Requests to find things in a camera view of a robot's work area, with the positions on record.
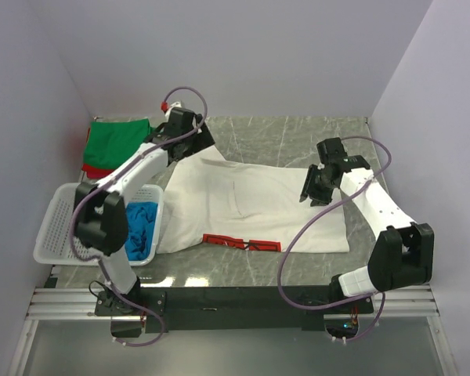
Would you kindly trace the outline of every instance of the cable connector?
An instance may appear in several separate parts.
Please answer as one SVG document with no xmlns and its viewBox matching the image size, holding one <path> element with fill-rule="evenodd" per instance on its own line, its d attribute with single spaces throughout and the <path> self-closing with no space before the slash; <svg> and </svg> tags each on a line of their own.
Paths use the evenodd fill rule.
<svg viewBox="0 0 470 376">
<path fill-rule="evenodd" d="M 165 114 L 167 110 L 169 109 L 169 105 L 167 104 L 167 102 L 162 102 L 162 104 L 160 105 L 160 109 Z"/>
</svg>

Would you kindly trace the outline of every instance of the green cloth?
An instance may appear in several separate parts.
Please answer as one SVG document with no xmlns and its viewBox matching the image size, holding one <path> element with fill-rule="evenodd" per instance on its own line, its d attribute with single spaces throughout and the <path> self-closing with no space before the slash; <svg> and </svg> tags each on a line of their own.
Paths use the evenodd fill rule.
<svg viewBox="0 0 470 376">
<path fill-rule="evenodd" d="M 106 170 L 120 167 L 138 150 L 151 129 L 148 119 L 124 123 L 93 121 L 84 163 Z"/>
</svg>

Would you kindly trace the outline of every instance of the blue cloth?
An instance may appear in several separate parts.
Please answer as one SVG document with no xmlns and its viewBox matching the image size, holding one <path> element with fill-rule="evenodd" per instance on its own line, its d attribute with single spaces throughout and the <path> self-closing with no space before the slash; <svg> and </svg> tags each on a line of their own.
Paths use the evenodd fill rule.
<svg viewBox="0 0 470 376">
<path fill-rule="evenodd" d="M 150 254 L 154 238 L 157 204 L 154 202 L 130 202 L 125 209 L 128 222 L 128 238 L 125 252 L 129 261 L 142 261 Z"/>
</svg>

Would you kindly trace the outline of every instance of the white basket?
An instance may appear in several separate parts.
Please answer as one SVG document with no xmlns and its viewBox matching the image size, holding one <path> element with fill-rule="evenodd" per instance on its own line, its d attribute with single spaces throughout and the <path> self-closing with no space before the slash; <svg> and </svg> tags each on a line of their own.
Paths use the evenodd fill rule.
<svg viewBox="0 0 470 376">
<path fill-rule="evenodd" d="M 68 241 L 68 227 L 73 213 L 75 190 L 78 183 L 68 183 L 60 186 L 50 201 L 45 213 L 42 226 L 38 231 L 36 244 L 33 250 L 34 259 L 41 264 L 53 265 L 80 265 L 96 266 L 96 261 L 83 262 L 78 260 L 70 249 Z M 164 207 L 164 191 L 159 186 L 145 185 L 132 198 L 132 202 L 153 201 L 157 203 L 157 217 L 155 219 L 154 238 L 148 257 L 142 261 L 129 261 L 131 266 L 143 266 L 155 256 L 160 224 Z M 83 255 L 94 255 L 93 248 L 86 248 L 75 238 L 75 247 Z"/>
</svg>

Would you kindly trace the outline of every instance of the glass panel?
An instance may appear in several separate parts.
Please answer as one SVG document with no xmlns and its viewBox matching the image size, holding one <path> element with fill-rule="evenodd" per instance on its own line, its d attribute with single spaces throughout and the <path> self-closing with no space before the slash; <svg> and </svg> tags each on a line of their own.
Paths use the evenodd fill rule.
<svg viewBox="0 0 470 376">
<path fill-rule="evenodd" d="M 361 322 L 365 326 L 368 320 Z M 143 341 L 151 334 L 139 338 Z M 299 329 L 174 331 L 157 345 L 125 348 L 103 321 L 38 326 L 26 375 L 442 375 L 425 318 L 381 319 L 343 346 Z"/>
</svg>

